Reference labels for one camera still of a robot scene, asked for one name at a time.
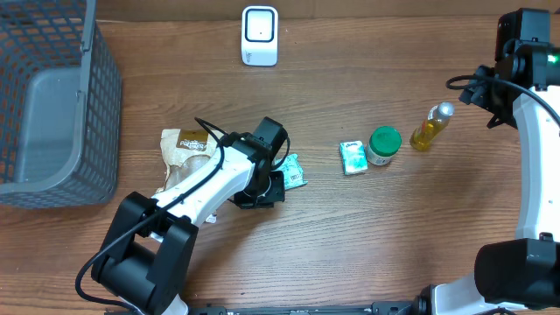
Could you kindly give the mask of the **teal snack packet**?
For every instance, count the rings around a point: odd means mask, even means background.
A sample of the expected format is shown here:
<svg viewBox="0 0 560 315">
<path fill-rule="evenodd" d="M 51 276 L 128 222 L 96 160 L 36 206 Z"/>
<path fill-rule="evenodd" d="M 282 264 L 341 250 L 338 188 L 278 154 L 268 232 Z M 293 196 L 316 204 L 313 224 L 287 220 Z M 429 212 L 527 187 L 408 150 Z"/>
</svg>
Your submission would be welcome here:
<svg viewBox="0 0 560 315">
<path fill-rule="evenodd" d="M 300 186 L 305 186 L 307 181 L 304 178 L 304 170 L 298 162 L 298 154 L 290 154 L 279 166 L 279 171 L 283 173 L 284 188 L 290 190 Z"/>
</svg>

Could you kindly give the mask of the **yellow oil bottle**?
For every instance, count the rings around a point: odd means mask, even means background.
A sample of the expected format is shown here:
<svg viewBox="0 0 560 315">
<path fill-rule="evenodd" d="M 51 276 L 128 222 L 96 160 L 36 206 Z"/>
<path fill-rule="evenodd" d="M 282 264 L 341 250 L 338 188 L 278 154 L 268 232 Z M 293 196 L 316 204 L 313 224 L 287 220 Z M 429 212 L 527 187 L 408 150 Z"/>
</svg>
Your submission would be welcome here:
<svg viewBox="0 0 560 315">
<path fill-rule="evenodd" d="M 444 130 L 454 115 L 455 108 L 450 102 L 442 102 L 434 106 L 417 127 L 409 140 L 410 145 L 418 151 L 427 151 L 434 138 Z"/>
</svg>

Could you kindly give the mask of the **brown snack bag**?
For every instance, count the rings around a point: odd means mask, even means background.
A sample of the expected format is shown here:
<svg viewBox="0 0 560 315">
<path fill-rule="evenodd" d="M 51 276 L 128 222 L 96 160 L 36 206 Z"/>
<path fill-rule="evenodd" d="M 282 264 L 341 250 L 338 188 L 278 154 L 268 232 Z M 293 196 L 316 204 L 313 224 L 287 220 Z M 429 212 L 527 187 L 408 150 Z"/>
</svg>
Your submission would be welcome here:
<svg viewBox="0 0 560 315">
<path fill-rule="evenodd" d="M 167 191 L 187 179 L 209 161 L 216 148 L 216 140 L 203 129 L 164 129 L 160 149 L 166 177 L 156 193 Z"/>
</svg>

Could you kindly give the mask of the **tissue pack white green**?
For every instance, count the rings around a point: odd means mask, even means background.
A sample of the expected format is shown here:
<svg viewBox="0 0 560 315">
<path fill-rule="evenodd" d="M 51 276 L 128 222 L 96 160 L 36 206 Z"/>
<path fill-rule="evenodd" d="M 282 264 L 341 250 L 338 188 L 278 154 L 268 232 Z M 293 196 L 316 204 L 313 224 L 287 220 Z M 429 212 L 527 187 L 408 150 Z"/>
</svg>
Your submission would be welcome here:
<svg viewBox="0 0 560 315">
<path fill-rule="evenodd" d="M 364 173 L 368 169 L 368 161 L 362 141 L 340 143 L 339 150 L 345 175 Z"/>
</svg>

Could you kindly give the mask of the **green lid jar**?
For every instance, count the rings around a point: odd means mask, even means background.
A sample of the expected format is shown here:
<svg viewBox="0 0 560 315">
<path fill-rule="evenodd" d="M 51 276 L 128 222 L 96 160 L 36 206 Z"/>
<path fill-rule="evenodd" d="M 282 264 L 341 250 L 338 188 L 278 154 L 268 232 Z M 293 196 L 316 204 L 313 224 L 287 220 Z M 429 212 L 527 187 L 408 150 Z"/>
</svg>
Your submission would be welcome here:
<svg viewBox="0 0 560 315">
<path fill-rule="evenodd" d="M 377 128 L 368 140 L 367 161 L 373 165 L 386 165 L 399 151 L 402 137 L 397 129 L 390 126 Z"/>
</svg>

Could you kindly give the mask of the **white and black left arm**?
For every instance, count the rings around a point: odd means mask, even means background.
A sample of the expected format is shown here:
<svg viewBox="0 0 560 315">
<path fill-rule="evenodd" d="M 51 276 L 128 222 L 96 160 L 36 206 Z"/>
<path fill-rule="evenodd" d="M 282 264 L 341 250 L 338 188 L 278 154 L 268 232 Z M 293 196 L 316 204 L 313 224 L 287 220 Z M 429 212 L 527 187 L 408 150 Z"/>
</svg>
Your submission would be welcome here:
<svg viewBox="0 0 560 315">
<path fill-rule="evenodd" d="M 179 293 L 201 224 L 221 204 L 268 208 L 284 201 L 284 175 L 273 158 L 288 139 L 284 128 L 233 132 L 211 160 L 173 188 L 119 205 L 91 277 L 115 295 L 112 305 L 142 314 L 185 314 Z"/>
</svg>

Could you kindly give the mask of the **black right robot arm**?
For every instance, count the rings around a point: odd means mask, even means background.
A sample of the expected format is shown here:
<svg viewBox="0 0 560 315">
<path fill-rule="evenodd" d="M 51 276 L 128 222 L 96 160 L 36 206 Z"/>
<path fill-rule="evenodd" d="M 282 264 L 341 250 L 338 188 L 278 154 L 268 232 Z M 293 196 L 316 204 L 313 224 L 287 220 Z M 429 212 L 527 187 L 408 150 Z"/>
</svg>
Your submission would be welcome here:
<svg viewBox="0 0 560 315">
<path fill-rule="evenodd" d="M 492 113 L 488 128 L 517 129 L 521 206 L 512 241 L 483 246 L 473 272 L 430 285 L 408 314 L 513 314 L 559 306 L 559 49 L 550 13 L 520 8 L 500 17 L 492 67 L 450 78 L 460 101 Z"/>
</svg>

